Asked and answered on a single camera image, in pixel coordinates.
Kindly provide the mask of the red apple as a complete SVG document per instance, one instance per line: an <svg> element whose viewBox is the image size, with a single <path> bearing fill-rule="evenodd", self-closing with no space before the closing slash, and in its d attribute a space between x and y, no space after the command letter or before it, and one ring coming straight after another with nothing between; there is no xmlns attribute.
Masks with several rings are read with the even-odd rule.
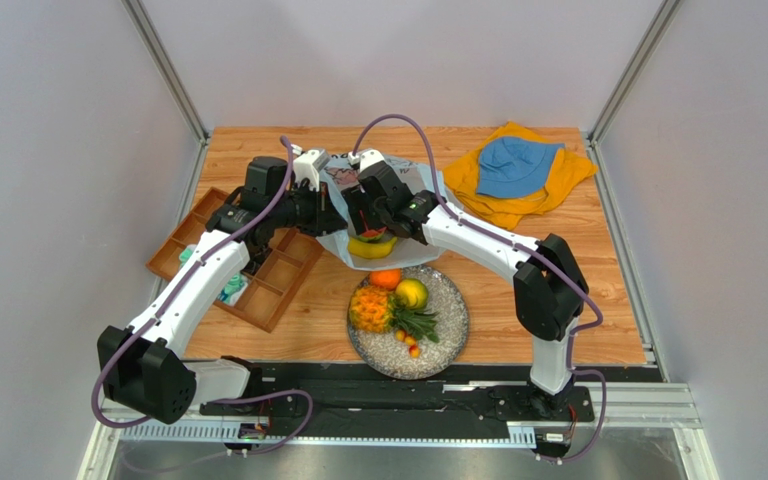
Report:
<svg viewBox="0 0 768 480"><path fill-rule="evenodd" d="M386 233L386 228L370 229L363 233L359 233L357 239L365 243L374 243L380 241Z"/></svg>

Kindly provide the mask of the yellow banana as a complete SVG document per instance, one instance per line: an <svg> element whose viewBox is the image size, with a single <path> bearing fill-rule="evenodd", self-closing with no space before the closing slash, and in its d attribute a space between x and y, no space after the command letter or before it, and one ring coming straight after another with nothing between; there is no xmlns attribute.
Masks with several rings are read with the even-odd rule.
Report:
<svg viewBox="0 0 768 480"><path fill-rule="evenodd" d="M397 242L397 237L391 237L386 241L374 243L365 243L357 238L350 237L347 249L352 256L366 260L377 260L388 257L393 252Z"/></svg>

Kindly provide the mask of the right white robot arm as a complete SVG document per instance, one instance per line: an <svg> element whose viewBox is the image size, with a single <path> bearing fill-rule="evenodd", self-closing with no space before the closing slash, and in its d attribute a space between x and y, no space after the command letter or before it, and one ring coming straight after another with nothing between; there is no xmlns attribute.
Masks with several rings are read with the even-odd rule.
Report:
<svg viewBox="0 0 768 480"><path fill-rule="evenodd" d="M570 338L589 287L567 242L526 237L479 220L439 192L410 186L383 159L361 160L341 190L354 235L380 230L393 261L414 266L444 251L497 274L513 288L515 313L533 340L531 384L559 395L572 383Z"/></svg>

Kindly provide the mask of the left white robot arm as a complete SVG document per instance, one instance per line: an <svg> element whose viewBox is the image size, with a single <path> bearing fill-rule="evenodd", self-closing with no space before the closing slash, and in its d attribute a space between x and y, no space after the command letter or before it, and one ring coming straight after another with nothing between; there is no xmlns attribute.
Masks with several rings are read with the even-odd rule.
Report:
<svg viewBox="0 0 768 480"><path fill-rule="evenodd" d="M107 327L97 341L101 372L91 394L92 411L106 426L105 397L165 424L192 405L235 400L250 378L241 360L186 361L182 355L197 325L224 287L250 262L261 263L274 232L296 228L321 236L344 228L319 173L329 154L312 149L289 161L256 157L243 186L208 218L189 259L165 290L124 328Z"/></svg>

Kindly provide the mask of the light blue plastic bag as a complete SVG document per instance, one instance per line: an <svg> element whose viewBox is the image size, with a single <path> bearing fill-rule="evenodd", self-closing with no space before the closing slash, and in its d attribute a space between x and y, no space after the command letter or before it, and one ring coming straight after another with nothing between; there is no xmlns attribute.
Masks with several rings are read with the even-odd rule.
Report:
<svg viewBox="0 0 768 480"><path fill-rule="evenodd" d="M328 185L328 193L337 211L349 218L348 203L340 197L346 189L358 184L357 171L348 160L349 155L333 154L320 171L320 180ZM427 164L386 155L385 163L394 168L400 180L417 193L433 187L431 169ZM355 270L376 271L407 268L438 259L442 248L426 246L416 240L399 239L385 233L376 240L360 238L360 229L354 225L335 233L321 236L319 244L328 252Z"/></svg>

